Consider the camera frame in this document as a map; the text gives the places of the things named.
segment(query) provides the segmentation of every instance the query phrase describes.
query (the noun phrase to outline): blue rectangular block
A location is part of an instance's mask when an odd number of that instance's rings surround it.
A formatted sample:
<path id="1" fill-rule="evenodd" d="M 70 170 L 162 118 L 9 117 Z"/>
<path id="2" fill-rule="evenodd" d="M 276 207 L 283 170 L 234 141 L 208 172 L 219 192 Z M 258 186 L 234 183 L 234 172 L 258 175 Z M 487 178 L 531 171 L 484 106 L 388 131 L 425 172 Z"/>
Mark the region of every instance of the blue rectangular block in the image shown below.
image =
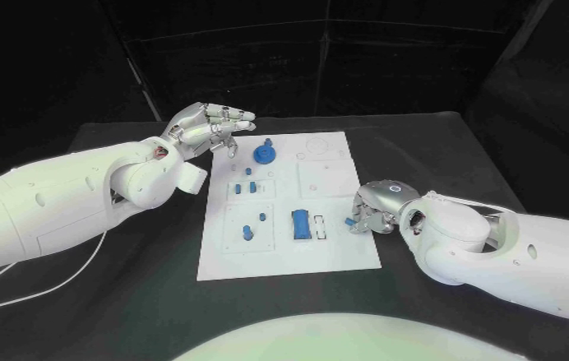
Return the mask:
<path id="1" fill-rule="evenodd" d="M 293 212 L 294 238 L 312 239 L 312 227 L 309 225 L 309 211 L 300 209 Z"/>

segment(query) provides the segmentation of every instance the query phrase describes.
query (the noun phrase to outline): robotic hand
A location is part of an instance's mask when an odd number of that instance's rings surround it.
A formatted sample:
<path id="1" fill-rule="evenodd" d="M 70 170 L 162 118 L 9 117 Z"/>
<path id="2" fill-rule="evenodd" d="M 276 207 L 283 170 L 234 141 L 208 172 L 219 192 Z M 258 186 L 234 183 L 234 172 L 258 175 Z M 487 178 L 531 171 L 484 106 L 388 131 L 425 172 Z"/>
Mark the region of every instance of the robotic hand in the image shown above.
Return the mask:
<path id="1" fill-rule="evenodd" d="M 496 213 L 484 215 L 473 206 Z M 433 279 L 469 283 L 500 299 L 569 318 L 568 220 L 522 215 L 434 191 L 421 197 L 392 180 L 361 187 L 352 213 L 346 223 L 355 234 L 388 234 L 399 226 Z"/>
<path id="2" fill-rule="evenodd" d="M 238 153 L 235 131 L 255 114 L 196 103 L 160 137 L 64 155 L 0 177 L 0 266 L 61 252 L 165 204 L 196 194 L 208 173 L 185 162 L 208 150 Z"/>

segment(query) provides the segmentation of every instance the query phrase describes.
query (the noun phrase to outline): black tablecloth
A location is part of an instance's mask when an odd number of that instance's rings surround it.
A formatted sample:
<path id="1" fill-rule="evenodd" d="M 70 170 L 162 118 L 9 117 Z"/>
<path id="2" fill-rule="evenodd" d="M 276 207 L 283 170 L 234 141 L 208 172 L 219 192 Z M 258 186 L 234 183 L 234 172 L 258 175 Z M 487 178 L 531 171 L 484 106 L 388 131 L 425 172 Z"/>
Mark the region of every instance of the black tablecloth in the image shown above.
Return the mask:
<path id="1" fill-rule="evenodd" d="M 255 134 L 345 131 L 359 180 L 391 178 L 523 211 L 456 113 L 345 118 L 261 118 Z M 85 124 L 71 151 L 159 135 L 165 123 Z M 211 153 L 192 161 L 211 169 Z M 168 360 L 254 322 L 303 313 L 359 312 L 441 326 L 523 354 L 564 359 L 568 320 L 447 286 L 420 270 L 399 233 L 375 234 L 384 268 L 196 282 L 209 180 L 176 191 L 155 211 L 110 233 L 81 276 L 54 293 L 0 308 L 0 359 Z M 60 284 L 98 237 L 16 265 L 0 300 Z"/>

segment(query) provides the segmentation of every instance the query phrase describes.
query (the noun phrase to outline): black wall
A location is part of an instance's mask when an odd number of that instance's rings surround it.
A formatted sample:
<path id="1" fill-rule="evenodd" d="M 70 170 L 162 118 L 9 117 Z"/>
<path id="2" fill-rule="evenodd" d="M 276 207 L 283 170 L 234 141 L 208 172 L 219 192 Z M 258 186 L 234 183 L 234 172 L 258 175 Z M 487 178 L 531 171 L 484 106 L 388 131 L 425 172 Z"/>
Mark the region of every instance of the black wall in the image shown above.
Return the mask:
<path id="1" fill-rule="evenodd" d="M 103 0 L 169 118 L 463 111 L 532 0 Z"/>
<path id="2" fill-rule="evenodd" d="M 65 153 L 88 122 L 155 116 L 97 0 L 8 0 L 0 173 Z"/>
<path id="3" fill-rule="evenodd" d="M 528 45 L 489 76 L 469 125 L 533 214 L 569 219 L 569 0 L 555 0 Z"/>

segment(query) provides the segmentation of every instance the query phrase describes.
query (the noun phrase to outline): wire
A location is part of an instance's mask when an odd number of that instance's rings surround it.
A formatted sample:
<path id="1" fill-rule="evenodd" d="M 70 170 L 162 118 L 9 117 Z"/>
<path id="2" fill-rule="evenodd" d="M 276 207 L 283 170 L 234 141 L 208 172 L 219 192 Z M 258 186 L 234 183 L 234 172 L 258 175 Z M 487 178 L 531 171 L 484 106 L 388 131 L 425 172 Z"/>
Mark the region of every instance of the wire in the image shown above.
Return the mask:
<path id="1" fill-rule="evenodd" d="M 74 275 L 61 285 L 57 285 L 52 289 L 45 290 L 42 293 L 29 295 L 28 297 L 23 297 L 23 298 L 19 298 L 19 299 L 13 299 L 13 300 L 9 301 L 9 302 L 0 303 L 0 307 L 2 307 L 2 306 L 12 305 L 13 303 L 22 302 L 22 301 L 25 301 L 26 299 L 32 299 L 32 298 L 35 298 L 35 297 L 39 297 L 39 296 L 42 296 L 42 295 L 47 295 L 48 293 L 51 293 L 52 291 L 55 291 L 60 287 L 65 286 L 65 285 L 75 279 L 75 276 L 84 271 L 85 267 L 90 265 L 90 262 L 91 262 L 93 258 L 94 258 L 96 255 L 97 255 L 98 249 L 101 248 L 101 245 L 104 244 L 104 236 L 101 237 L 101 240 L 98 241 L 98 245 L 97 245 L 96 251 L 93 252 L 91 257 L 90 257 L 90 259 L 87 260 L 84 266 L 83 266 L 81 269 L 75 272 L 75 275 Z"/>
<path id="2" fill-rule="evenodd" d="M 13 264 L 9 264 L 2 270 L 0 270 L 0 275 L 18 264 L 18 262 L 15 262 Z"/>

